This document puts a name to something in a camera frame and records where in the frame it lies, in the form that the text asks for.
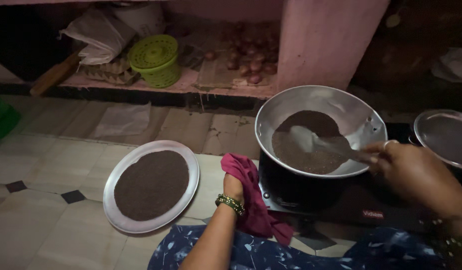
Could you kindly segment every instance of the woman's left hand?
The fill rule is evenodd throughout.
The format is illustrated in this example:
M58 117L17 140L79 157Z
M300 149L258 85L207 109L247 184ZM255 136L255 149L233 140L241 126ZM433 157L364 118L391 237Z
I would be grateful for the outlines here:
M241 181L228 173L224 175L224 194L244 205L244 194Z

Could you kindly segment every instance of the woman's right hand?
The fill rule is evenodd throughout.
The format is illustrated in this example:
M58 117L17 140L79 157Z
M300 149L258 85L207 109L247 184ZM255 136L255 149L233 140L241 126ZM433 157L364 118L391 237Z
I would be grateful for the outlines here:
M417 200L442 218L462 218L462 186L431 150L390 141L362 149L378 153L371 170L379 170L396 192Z

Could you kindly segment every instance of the bangle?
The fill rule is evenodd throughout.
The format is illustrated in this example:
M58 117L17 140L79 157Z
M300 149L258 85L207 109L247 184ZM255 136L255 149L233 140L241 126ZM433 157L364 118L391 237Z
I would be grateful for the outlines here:
M233 208L234 212L238 216L244 215L244 206L240 204L237 200L234 200L233 198L229 197L226 194L219 194L216 199L216 206L220 205L221 203L224 203L225 205Z

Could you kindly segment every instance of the maroon cloth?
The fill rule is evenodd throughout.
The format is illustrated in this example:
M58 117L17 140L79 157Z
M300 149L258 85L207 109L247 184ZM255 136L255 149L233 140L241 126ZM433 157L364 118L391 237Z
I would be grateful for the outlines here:
M288 246L294 230L268 213L259 189L256 165L247 156L228 153L223 156L221 167L242 183L246 212L238 219L237 229L258 237L274 235L277 242Z

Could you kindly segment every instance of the pan lid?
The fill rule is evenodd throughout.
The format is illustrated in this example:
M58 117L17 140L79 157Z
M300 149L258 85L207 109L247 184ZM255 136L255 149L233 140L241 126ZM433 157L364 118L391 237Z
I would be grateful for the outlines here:
M419 142L442 161L462 169L462 113L450 109L429 110L414 121Z

